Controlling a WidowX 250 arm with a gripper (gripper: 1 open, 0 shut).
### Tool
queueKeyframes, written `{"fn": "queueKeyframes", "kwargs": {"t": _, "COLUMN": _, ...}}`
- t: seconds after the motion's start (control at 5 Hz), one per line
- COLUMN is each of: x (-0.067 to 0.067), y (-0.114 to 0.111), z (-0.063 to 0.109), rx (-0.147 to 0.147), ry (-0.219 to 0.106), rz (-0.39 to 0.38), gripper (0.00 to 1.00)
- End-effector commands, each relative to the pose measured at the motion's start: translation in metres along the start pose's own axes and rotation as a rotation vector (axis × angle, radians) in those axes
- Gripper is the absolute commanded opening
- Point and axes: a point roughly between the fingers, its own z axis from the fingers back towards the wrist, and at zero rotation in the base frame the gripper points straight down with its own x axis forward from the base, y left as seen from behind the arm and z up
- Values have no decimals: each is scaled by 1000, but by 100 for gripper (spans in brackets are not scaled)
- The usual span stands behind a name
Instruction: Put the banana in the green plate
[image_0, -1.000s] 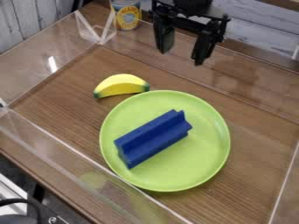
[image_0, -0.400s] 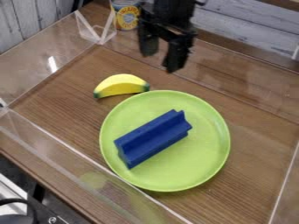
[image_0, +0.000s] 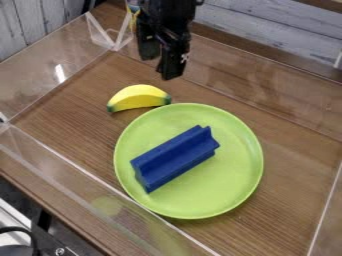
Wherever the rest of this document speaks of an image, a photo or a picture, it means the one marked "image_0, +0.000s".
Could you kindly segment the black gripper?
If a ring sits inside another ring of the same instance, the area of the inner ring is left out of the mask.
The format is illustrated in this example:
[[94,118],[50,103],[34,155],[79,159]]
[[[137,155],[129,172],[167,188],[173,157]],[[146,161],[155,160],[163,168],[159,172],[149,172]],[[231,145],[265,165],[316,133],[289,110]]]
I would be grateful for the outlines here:
[[163,80],[183,75],[190,54],[190,24],[203,4],[205,0],[138,0],[138,51],[143,61],[153,60],[161,56],[162,46],[157,71]]

